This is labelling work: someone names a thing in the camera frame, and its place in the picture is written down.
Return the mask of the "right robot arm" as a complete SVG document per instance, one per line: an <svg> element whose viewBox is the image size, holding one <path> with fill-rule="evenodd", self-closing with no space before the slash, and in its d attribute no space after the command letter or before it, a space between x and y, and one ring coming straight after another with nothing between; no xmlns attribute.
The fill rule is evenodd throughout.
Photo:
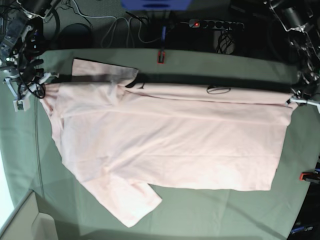
<svg viewBox="0 0 320 240"><path fill-rule="evenodd" d="M41 55L54 45L59 31L60 18L52 0L17 0L15 14L5 26L0 38L0 71L4 74L3 83L10 88L20 101L30 95L43 99L46 95L45 82L55 74L45 72ZM51 39L44 37L44 20L52 15L55 30Z"/></svg>

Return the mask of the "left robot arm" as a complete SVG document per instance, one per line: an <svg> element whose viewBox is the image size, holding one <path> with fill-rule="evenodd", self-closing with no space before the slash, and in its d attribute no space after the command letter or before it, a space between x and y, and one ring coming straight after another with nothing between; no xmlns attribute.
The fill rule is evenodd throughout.
<svg viewBox="0 0 320 240"><path fill-rule="evenodd" d="M298 82L291 87L288 102L319 109L320 101L313 97L320 87L320 29L310 4L307 0L265 0L263 4L289 33L289 45L302 55Z"/></svg>

